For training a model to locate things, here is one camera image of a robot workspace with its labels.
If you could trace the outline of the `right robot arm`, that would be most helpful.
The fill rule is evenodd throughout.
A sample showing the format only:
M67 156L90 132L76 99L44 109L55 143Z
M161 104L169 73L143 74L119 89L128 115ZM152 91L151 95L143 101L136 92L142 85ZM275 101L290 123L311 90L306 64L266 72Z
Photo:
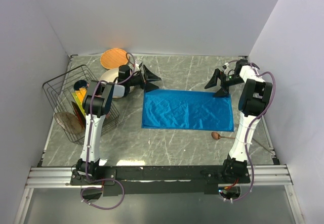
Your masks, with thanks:
M239 126L234 144L224 160L221 176L227 183L248 177L248 163L251 163L249 148L256 126L269 109L275 94L275 79L270 72L260 74L260 68L246 59L232 60L221 69L215 69L205 89L220 86L214 98L229 96L233 85L244 84L239 102Z

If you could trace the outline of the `blue cloth napkin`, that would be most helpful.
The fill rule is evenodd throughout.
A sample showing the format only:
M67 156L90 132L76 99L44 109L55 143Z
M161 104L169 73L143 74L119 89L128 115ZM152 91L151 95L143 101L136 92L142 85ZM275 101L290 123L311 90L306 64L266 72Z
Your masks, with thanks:
M157 89L144 94L142 128L234 131L231 97Z

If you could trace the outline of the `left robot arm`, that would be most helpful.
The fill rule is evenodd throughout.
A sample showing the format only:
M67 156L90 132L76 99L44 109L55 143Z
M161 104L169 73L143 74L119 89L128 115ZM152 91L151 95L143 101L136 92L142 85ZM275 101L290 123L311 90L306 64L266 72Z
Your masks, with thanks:
M126 97L131 87L139 86L145 92L159 87L153 84L161 78L152 73L145 65L128 64L118 68L111 80L92 80L83 99L82 106L86 115L86 131L83 150L76 164L76 171L88 184L96 184L100 180L100 140L102 126L110 113L114 97Z

